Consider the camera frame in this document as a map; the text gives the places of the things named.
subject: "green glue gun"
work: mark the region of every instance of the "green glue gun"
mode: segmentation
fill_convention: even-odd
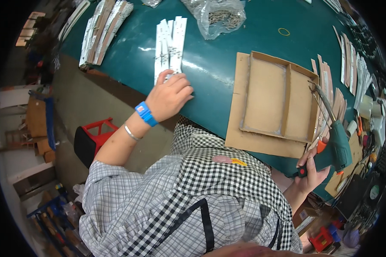
[[[330,103],[324,95],[322,89],[318,85],[314,85],[314,90],[311,90],[313,97],[316,99],[320,110],[324,115],[324,111],[322,110],[314,92],[319,94],[319,97],[322,99],[323,104],[329,113],[332,124],[329,126],[329,141],[327,143],[324,143],[323,141],[318,142],[317,154],[313,157],[313,160],[318,172],[323,170],[325,167],[334,166],[336,173],[339,175],[343,173],[343,169],[345,167],[352,163],[349,140],[346,136],[342,123],[340,120],[335,119]],[[301,178],[308,175],[306,164],[302,167],[298,167],[297,175]]]

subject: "red stool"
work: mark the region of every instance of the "red stool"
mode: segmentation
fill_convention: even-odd
[[[113,118],[97,121],[86,126],[78,127],[76,129],[76,134],[74,135],[74,152],[87,168],[90,168],[94,157],[102,145],[109,139],[111,135],[113,135],[116,130],[118,130],[118,127],[110,122],[111,120],[113,120]],[[103,124],[111,127],[113,131],[102,134]],[[92,135],[88,130],[95,127],[99,128],[98,134]]]
[[[320,253],[328,245],[333,243],[333,237],[329,230],[325,227],[320,228],[320,233],[315,237],[309,237],[309,241],[313,244],[314,248]]]

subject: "rubber band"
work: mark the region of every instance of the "rubber band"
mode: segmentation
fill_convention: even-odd
[[[285,31],[287,32],[287,35],[281,33],[280,30],[285,30]],[[287,37],[287,36],[290,36],[290,32],[289,32],[287,29],[285,29],[285,28],[279,28],[279,29],[278,29],[278,32],[279,32],[282,36],[286,36],[286,37]]]

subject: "workbench surface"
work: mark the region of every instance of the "workbench surface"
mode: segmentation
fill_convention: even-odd
[[[179,0],[164,0],[155,9],[130,0],[134,10],[124,21],[110,44],[98,70],[115,80],[148,95],[153,88],[156,24],[175,16],[187,17],[182,71],[190,80],[195,98],[187,102],[180,114],[225,138],[235,79],[236,52],[258,51],[299,64],[312,70],[310,59],[320,54],[331,68],[333,86],[347,99],[345,119],[353,119],[354,97],[340,82],[341,51],[334,25],[340,34],[352,36],[340,23],[337,14],[322,0],[312,4],[304,0],[245,1],[246,28],[204,40],[196,19]],[[62,46],[62,53],[80,58],[81,43],[87,20],[93,15],[92,4],[80,17]],[[278,29],[285,28],[289,36]],[[250,152],[286,176],[297,172],[296,159]],[[332,197],[324,190],[325,182],[314,190],[325,200]]]

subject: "concrete floor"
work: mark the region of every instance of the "concrete floor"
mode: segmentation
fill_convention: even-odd
[[[72,187],[85,182],[89,172],[73,150],[77,127],[108,117],[112,117],[112,123],[120,127],[134,112],[133,105],[138,101],[137,98],[145,96],[108,78],[89,79],[88,75],[78,69],[78,62],[69,56],[62,55],[60,64],[53,80],[56,102],[55,134],[56,140],[60,141],[56,149],[56,176],[68,192],[72,193]],[[175,121],[173,119],[173,124],[169,127],[174,128]],[[144,173],[170,152],[172,138],[173,132],[161,124],[153,127],[138,142],[125,167],[131,172]]]

